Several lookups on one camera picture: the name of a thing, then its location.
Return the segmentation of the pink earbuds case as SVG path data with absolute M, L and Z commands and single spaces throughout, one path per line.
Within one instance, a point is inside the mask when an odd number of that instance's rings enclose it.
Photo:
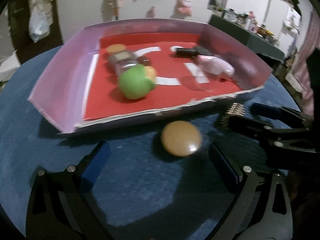
M 205 73 L 215 75 L 226 80 L 233 78 L 235 72 L 234 67 L 219 57 L 198 55 L 196 61 L 198 66 Z

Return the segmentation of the white plastic bag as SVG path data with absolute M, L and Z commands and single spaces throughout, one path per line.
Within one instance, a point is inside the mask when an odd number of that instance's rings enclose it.
M 34 43 L 50 34 L 50 26 L 44 11 L 34 7 L 29 20 L 29 36 Z

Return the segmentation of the pink plush bear keychain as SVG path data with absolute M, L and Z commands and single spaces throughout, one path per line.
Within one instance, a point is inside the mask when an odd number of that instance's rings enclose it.
M 175 12 L 184 17 L 191 17 L 193 14 L 190 0 L 176 0 Z

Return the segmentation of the pink curtain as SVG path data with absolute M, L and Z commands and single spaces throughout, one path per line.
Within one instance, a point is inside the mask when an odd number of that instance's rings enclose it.
M 314 99 L 311 88 L 311 78 L 317 79 L 317 71 L 310 66 L 311 55 L 319 49 L 319 15 L 313 9 L 309 26 L 303 45 L 298 53 L 298 57 L 293 65 L 293 75 L 302 89 L 302 110 L 305 114 L 313 116 Z

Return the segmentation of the perfume bottle brown ball cap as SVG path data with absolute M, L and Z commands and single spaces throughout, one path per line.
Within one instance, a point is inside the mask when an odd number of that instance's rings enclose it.
M 120 60 L 115 64 L 114 71 L 117 76 L 121 76 L 123 72 L 129 70 L 132 67 L 135 67 L 138 64 L 141 64 L 143 66 L 150 66 L 151 60 L 145 56 L 140 56 L 135 59 Z

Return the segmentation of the white refrigerator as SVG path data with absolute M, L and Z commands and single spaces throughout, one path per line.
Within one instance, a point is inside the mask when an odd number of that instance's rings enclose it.
M 301 47 L 308 28 L 308 23 L 284 0 L 268 1 L 263 24 L 273 34 L 275 46 L 285 56 Z

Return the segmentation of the tan egg-shaped sponge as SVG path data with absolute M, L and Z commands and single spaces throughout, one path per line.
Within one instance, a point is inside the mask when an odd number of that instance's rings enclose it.
M 168 123 L 161 132 L 164 149 L 173 156 L 186 157 L 197 152 L 202 145 L 199 129 L 187 121 Z

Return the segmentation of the red Miniso paper liner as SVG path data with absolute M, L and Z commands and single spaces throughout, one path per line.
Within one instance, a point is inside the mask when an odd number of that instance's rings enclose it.
M 176 48 L 193 48 L 200 36 L 187 33 L 140 33 L 123 34 L 100 39 L 100 50 L 94 68 L 84 120 L 110 120 L 132 114 L 146 114 L 156 110 L 175 109 L 192 102 L 233 94 L 242 88 L 233 80 L 224 80 L 204 73 L 194 57 L 176 56 Z M 108 62 L 111 55 L 106 48 L 112 44 L 124 44 L 137 57 L 145 56 L 157 72 L 156 87 L 145 97 L 137 100 L 125 98 L 118 87 L 119 76 L 115 64 Z M 212 92 L 192 91 L 183 87 L 179 78 L 187 75 L 204 76 L 212 83 Z

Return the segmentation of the green yellow toy figure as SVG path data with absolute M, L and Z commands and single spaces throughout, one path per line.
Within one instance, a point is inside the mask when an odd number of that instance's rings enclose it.
M 141 99 L 156 87 L 156 76 L 155 68 L 138 64 L 121 74 L 118 87 L 125 98 Z

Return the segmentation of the clear glass cup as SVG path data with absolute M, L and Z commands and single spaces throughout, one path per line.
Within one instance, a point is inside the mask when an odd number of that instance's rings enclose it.
M 212 92 L 212 83 L 204 76 L 187 75 L 179 78 L 181 85 L 192 91 Z

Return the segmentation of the taupe square compact case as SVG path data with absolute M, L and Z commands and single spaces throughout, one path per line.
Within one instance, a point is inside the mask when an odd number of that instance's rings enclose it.
M 137 56 L 135 55 L 135 53 L 133 53 L 130 50 L 122 50 L 122 51 L 118 51 L 116 53 L 113 53 L 112 55 L 110 55 L 108 57 L 108 62 L 110 64 L 117 64 L 123 61 L 127 61 L 127 60 L 133 60 L 136 61 Z

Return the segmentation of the dark wooden door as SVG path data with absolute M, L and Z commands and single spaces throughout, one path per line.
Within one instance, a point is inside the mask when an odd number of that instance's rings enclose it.
M 57 0 L 9 0 L 11 41 L 21 64 L 63 45 Z

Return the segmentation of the orange round sponge puff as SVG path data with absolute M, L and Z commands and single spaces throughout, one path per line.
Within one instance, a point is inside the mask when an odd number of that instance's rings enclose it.
M 117 53 L 119 51 L 123 51 L 126 49 L 126 46 L 124 44 L 112 44 L 110 46 L 108 46 L 106 48 L 106 51 L 109 53 L 109 54 L 114 54 L 114 53 Z

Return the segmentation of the purple nail polish bottle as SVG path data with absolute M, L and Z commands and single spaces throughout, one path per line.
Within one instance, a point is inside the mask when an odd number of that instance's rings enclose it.
M 233 67 L 239 64 L 239 57 L 233 53 L 225 53 L 220 55 L 220 58 L 231 64 Z

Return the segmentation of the purple cardboard box tray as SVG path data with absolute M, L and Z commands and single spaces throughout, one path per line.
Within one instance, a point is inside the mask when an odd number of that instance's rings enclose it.
M 142 18 L 85 27 L 48 63 L 29 101 L 62 134 L 250 98 L 271 68 L 208 24 Z

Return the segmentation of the dark green covered side table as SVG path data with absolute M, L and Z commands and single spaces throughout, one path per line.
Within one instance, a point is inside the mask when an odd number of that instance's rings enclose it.
M 257 34 L 247 31 L 244 28 L 216 15 L 211 16 L 208 24 L 238 40 L 254 53 L 263 54 L 279 60 L 280 62 L 284 62 L 285 54 Z

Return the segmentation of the black nail polish bottle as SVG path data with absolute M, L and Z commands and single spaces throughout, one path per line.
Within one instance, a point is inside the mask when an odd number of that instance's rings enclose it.
M 213 54 L 202 46 L 195 46 L 193 48 L 177 48 L 176 56 L 178 57 L 197 57 L 202 56 L 213 56 Z

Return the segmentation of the blue textured table cloth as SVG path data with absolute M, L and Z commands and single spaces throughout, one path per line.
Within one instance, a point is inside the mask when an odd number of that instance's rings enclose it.
M 280 156 L 293 100 L 269 77 L 252 100 L 63 134 L 29 96 L 60 48 L 1 93 L 1 239 L 291 239 Z

